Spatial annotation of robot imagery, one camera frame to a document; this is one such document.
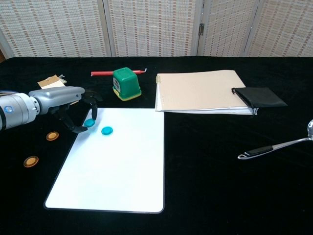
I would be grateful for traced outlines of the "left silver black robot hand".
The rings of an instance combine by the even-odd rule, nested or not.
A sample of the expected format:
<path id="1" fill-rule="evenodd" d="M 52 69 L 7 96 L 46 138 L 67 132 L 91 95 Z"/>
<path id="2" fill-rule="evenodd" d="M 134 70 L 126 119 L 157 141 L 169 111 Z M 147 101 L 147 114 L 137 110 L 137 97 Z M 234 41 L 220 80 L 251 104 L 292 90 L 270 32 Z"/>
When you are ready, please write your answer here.
<path id="1" fill-rule="evenodd" d="M 56 119 L 61 121 L 63 125 L 73 133 L 82 133 L 88 130 L 84 126 L 76 126 L 72 119 L 67 115 L 67 110 L 72 103 L 83 101 L 91 107 L 91 117 L 93 120 L 97 118 L 97 102 L 102 101 L 99 93 L 91 90 L 85 90 L 82 87 L 62 86 L 41 90 L 31 91 L 28 94 L 37 100 L 40 106 L 40 115 L 50 113 Z"/>

